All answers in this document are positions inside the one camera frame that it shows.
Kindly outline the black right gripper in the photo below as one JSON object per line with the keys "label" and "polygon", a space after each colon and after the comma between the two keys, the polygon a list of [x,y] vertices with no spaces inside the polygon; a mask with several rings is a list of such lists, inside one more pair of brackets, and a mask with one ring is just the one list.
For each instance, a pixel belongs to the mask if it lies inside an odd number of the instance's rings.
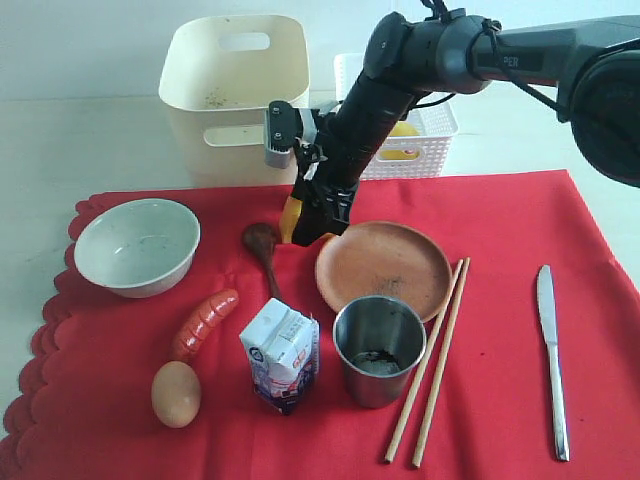
{"label": "black right gripper", "polygon": [[[316,141],[326,159],[315,177],[331,188],[355,190],[374,153],[414,101],[415,95],[406,89],[359,75],[338,112],[321,121]],[[327,233],[341,235],[350,225],[355,196],[355,192],[327,196],[328,227],[323,210],[303,201],[291,242],[310,246]]]}

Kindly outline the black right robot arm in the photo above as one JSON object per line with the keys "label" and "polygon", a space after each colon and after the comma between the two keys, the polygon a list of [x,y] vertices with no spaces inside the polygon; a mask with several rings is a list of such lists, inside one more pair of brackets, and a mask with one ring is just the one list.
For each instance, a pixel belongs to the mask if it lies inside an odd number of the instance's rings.
{"label": "black right robot arm", "polygon": [[505,30],[452,10],[412,23],[386,15],[338,111],[319,119],[310,148],[298,148],[292,233],[300,246],[341,234],[360,177],[393,126],[434,93],[471,95],[506,81],[569,123],[584,158],[622,184],[639,182],[639,19],[635,15]]}

